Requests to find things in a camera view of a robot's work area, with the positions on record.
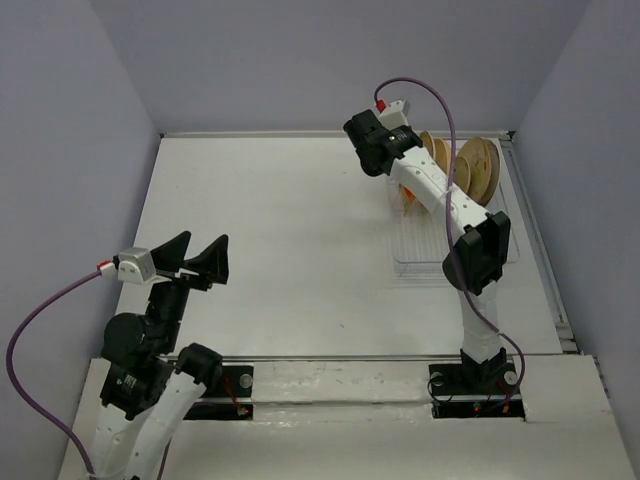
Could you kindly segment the green bamboo-pattern tray plate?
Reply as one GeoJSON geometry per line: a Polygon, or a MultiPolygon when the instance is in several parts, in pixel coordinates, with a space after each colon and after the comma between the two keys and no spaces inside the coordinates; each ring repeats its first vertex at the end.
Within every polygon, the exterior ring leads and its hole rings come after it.
{"type": "MultiPolygon", "coordinates": [[[[434,158],[434,139],[428,131],[423,131],[420,133],[420,139],[422,141],[423,147],[427,150],[431,158],[434,158]]],[[[407,213],[409,209],[404,209],[403,212],[407,213]]]]}

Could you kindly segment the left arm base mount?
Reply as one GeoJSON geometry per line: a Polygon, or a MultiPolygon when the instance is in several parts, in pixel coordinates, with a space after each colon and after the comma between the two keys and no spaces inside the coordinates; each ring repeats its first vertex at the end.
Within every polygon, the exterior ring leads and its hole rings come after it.
{"type": "Polygon", "coordinates": [[[214,387],[194,403],[185,415],[187,421],[250,421],[254,405],[252,389],[254,367],[249,364],[225,364],[214,387]]]}

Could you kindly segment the orange round plate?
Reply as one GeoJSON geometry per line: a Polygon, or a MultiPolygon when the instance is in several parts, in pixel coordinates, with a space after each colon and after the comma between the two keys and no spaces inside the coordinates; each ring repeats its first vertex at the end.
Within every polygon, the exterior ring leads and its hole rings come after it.
{"type": "Polygon", "coordinates": [[[409,209],[413,204],[413,202],[415,201],[414,194],[406,186],[402,184],[399,185],[399,191],[401,193],[402,200],[403,200],[403,208],[409,209]]]}

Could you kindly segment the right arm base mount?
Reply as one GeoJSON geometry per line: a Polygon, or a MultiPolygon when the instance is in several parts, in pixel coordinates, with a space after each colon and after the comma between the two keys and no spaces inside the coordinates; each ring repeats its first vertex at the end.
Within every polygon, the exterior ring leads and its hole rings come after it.
{"type": "Polygon", "coordinates": [[[429,366],[427,393],[432,414],[437,420],[518,418],[524,420],[525,408],[519,390],[519,376],[512,362],[487,383],[472,385],[463,376],[460,363],[429,366]]]}

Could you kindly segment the peach round plate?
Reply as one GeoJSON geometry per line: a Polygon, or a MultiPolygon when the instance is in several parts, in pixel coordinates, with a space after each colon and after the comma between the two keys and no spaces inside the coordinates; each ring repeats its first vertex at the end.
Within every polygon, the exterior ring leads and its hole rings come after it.
{"type": "Polygon", "coordinates": [[[442,139],[434,139],[435,162],[445,174],[449,174],[451,169],[451,146],[442,139]]]}

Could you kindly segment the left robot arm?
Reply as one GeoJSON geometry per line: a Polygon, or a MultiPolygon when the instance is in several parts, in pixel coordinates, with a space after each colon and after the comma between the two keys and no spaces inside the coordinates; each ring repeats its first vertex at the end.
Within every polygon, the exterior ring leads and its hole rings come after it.
{"type": "Polygon", "coordinates": [[[119,313],[103,332],[109,370],[100,393],[90,459],[94,479],[148,479],[190,408],[221,383],[223,357],[198,343],[175,349],[191,291],[206,292],[229,278],[227,235],[188,258],[183,231],[154,248],[131,247],[101,263],[122,283],[150,285],[142,313],[119,313]]]}

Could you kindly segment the beige bird-pattern plate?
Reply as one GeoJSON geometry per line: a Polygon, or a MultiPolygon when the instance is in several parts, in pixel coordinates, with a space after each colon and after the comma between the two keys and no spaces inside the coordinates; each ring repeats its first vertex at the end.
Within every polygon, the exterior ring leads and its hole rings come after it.
{"type": "Polygon", "coordinates": [[[500,178],[500,156],[497,146],[482,137],[469,139],[460,149],[459,157],[467,160],[471,182],[468,195],[486,206],[495,194],[500,178]]]}

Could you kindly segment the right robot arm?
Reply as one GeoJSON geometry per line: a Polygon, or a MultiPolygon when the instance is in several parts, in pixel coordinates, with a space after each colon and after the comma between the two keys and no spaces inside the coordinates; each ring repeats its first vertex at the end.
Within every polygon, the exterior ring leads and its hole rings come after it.
{"type": "Polygon", "coordinates": [[[343,126],[365,174],[386,175],[416,197],[445,227],[449,253],[442,263],[458,291],[463,323],[460,379],[470,391],[491,386],[506,365],[497,321],[497,282],[507,260],[511,222],[468,197],[428,154],[407,125],[385,128],[371,110],[343,126]]]}

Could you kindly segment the small cream calligraphy plate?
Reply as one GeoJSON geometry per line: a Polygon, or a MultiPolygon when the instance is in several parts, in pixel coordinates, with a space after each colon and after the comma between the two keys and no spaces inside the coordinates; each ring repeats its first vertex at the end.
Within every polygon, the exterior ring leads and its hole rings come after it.
{"type": "Polygon", "coordinates": [[[473,180],[472,168],[469,161],[462,155],[458,155],[455,161],[454,182],[466,194],[471,190],[473,180]]]}

